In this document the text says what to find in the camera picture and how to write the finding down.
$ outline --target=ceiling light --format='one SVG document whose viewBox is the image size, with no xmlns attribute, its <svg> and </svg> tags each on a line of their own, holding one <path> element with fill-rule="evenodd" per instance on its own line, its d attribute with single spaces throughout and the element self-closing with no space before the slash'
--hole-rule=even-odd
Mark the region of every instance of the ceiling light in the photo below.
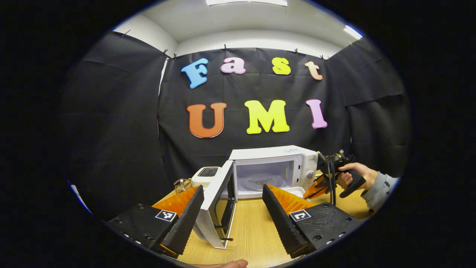
<svg viewBox="0 0 476 268">
<path fill-rule="evenodd" d="M 355 37 L 356 39 L 361 39 L 362 38 L 362 35 L 360 33 L 358 33 L 356 30 L 352 29 L 350 26 L 346 25 L 346 27 L 344 28 L 344 31 L 350 35 L 352 35 L 353 37 Z"/>
<path fill-rule="evenodd" d="M 287 7 L 288 0 L 205 0 L 209 6 L 214 6 L 218 4 L 226 3 L 236 3 L 236 2 L 256 2 L 256 3 L 266 3 L 273 4 L 278 6 Z"/>
</svg>

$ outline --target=wire basket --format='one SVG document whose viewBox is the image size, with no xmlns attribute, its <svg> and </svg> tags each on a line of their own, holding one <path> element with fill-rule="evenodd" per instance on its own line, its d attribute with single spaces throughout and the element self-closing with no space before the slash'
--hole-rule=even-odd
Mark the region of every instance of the wire basket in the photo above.
<svg viewBox="0 0 476 268">
<path fill-rule="evenodd" d="M 175 193 L 181 193 L 192 188 L 192 181 L 190 179 L 180 179 L 174 182 Z"/>
</svg>

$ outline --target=person's hand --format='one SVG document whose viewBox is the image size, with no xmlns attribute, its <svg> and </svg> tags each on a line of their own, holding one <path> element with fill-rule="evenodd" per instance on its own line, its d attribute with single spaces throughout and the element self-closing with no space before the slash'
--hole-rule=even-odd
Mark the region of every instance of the person's hand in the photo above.
<svg viewBox="0 0 476 268">
<path fill-rule="evenodd" d="M 246 265 L 248 265 L 248 262 L 243 259 L 240 259 L 240 260 L 231 261 L 225 264 L 191 264 L 191 265 L 198 268 L 246 268 Z"/>
<path fill-rule="evenodd" d="M 336 180 L 336 183 L 342 186 L 344 190 L 347 189 L 347 186 L 352 182 L 353 179 L 350 173 L 345 172 L 349 169 L 357 171 L 365 179 L 365 183 L 361 187 L 359 187 L 358 190 L 366 189 L 368 191 L 372 188 L 372 185 L 374 185 L 374 182 L 377 179 L 378 172 L 371 168 L 368 168 L 366 165 L 363 165 L 361 163 L 349 163 L 339 168 L 339 170 L 343 172 L 341 172 L 339 176 L 337 176 Z"/>
</svg>

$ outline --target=colorful foam letter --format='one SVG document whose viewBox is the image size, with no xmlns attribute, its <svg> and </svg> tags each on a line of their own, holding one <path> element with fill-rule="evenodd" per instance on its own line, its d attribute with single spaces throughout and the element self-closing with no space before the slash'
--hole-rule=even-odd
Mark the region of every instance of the colorful foam letter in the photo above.
<svg viewBox="0 0 476 268">
<path fill-rule="evenodd" d="M 201 58 L 198 61 L 182 68 L 181 71 L 185 72 L 188 76 L 188 79 L 190 79 L 190 88 L 196 88 L 207 81 L 206 77 L 200 75 L 200 73 L 207 74 L 208 70 L 204 65 L 207 63 L 207 59 Z"/>
<path fill-rule="evenodd" d="M 266 111 L 259 101 L 245 102 L 245 106 L 249 109 L 249 128 L 246 132 L 248 134 L 261 133 L 261 128 L 258 126 L 258 120 L 266 132 L 269 131 L 273 121 L 274 132 L 289 131 L 289 126 L 286 123 L 286 115 L 284 114 L 285 105 L 286 102 L 282 100 L 274 100 L 269 106 L 269 110 Z"/>
<path fill-rule="evenodd" d="M 306 104 L 311 108 L 312 113 L 312 127 L 313 128 L 323 128 L 327 126 L 327 122 L 324 121 L 321 111 L 321 101 L 320 100 L 307 100 Z"/>
<path fill-rule="evenodd" d="M 241 58 L 226 58 L 223 60 L 223 62 L 225 62 L 225 64 L 220 67 L 220 70 L 222 72 L 234 72 L 237 74 L 242 74 L 246 72 L 245 61 Z"/>
<path fill-rule="evenodd" d="M 218 136 L 223 130 L 223 110 L 226 108 L 226 103 L 213 103 L 210 108 L 213 109 L 215 114 L 215 124 L 212 128 L 203 127 L 203 111 L 206 106 L 203 104 L 194 104 L 187 107 L 187 111 L 190 114 L 188 119 L 188 126 L 190 132 L 198 138 L 212 138 Z"/>
<path fill-rule="evenodd" d="M 311 76 L 316 80 L 322 80 L 322 75 L 318 74 L 317 71 L 319 70 L 319 66 L 315 65 L 314 62 L 307 62 L 304 66 L 309 68 L 309 72 Z"/>
<path fill-rule="evenodd" d="M 273 71 L 275 74 L 290 74 L 291 67 L 289 67 L 289 61 L 286 58 L 274 58 L 271 60 Z"/>
</svg>

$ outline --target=table surface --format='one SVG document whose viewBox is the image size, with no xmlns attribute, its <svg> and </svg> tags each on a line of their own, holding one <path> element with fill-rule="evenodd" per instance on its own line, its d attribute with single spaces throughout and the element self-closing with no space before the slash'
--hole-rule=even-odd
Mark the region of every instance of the table surface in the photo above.
<svg viewBox="0 0 476 268">
<path fill-rule="evenodd" d="M 357 190 L 340 198 L 343 189 L 337 185 L 337 207 L 356 219 L 370 216 L 365 200 L 360 197 L 362 190 Z M 165 196 L 167 199 L 175 195 L 175 191 Z M 329 194 L 310 200 L 314 204 L 330 202 Z M 261 198 L 240 199 L 236 202 L 235 217 L 230 231 L 227 249 L 212 247 L 207 241 L 200 239 L 194 231 L 190 233 L 184 253 L 178 260 L 189 264 L 218 264 L 232 260 L 245 259 L 248 268 L 268 268 L 293 260 L 284 249 L 278 231 L 266 205 Z"/>
</svg>

